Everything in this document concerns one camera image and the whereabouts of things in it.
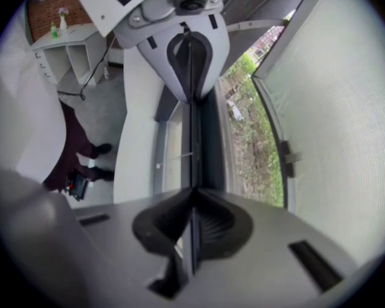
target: window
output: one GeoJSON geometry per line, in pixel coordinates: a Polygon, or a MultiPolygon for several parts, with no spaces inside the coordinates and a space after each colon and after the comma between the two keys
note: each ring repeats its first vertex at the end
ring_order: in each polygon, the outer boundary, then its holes
{"type": "Polygon", "coordinates": [[[271,125],[251,74],[283,29],[283,26],[269,29],[220,80],[234,150],[234,192],[276,207],[284,206],[280,161],[271,125]]]}

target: vase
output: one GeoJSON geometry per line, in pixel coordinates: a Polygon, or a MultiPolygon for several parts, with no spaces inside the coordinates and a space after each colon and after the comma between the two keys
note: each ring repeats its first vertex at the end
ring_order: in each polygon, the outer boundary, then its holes
{"type": "Polygon", "coordinates": [[[64,16],[60,16],[60,30],[65,31],[67,29],[67,23],[64,16]]]}

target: dark red pants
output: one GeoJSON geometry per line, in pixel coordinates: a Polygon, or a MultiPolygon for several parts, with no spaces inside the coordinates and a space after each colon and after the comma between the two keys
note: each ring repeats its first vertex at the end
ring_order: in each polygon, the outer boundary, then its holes
{"type": "Polygon", "coordinates": [[[95,145],[89,142],[83,127],[77,120],[74,110],[65,103],[60,103],[65,118],[66,138],[63,152],[56,166],[43,183],[50,191],[65,188],[67,176],[72,169],[76,169],[91,181],[96,181],[100,178],[97,169],[82,166],[77,157],[77,153],[79,153],[85,157],[97,158],[99,153],[95,145]]]}

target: person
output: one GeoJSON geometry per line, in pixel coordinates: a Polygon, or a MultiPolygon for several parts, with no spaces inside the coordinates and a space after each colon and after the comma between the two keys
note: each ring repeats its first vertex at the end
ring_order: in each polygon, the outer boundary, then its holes
{"type": "Polygon", "coordinates": [[[43,184],[49,191],[61,191],[65,188],[67,177],[72,169],[77,170],[90,181],[105,180],[111,182],[114,180],[114,172],[101,169],[100,167],[86,167],[80,164],[77,153],[84,157],[96,159],[100,155],[111,151],[111,144],[93,145],[76,117],[73,108],[60,101],[65,119],[65,144],[62,154],[58,159],[49,176],[43,184]]]}
{"type": "Polygon", "coordinates": [[[82,166],[77,153],[98,158],[110,144],[95,146],[74,110],[60,102],[47,81],[24,32],[24,9],[0,39],[0,170],[61,190],[71,169],[91,181],[112,181],[114,172],[82,166]]]}

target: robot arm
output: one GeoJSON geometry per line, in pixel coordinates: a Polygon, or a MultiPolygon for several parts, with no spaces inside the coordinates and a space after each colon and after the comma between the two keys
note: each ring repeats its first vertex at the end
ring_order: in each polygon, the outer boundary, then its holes
{"type": "Polygon", "coordinates": [[[102,35],[113,30],[124,48],[138,47],[178,100],[213,88],[230,49],[222,0],[80,1],[102,35]]]}

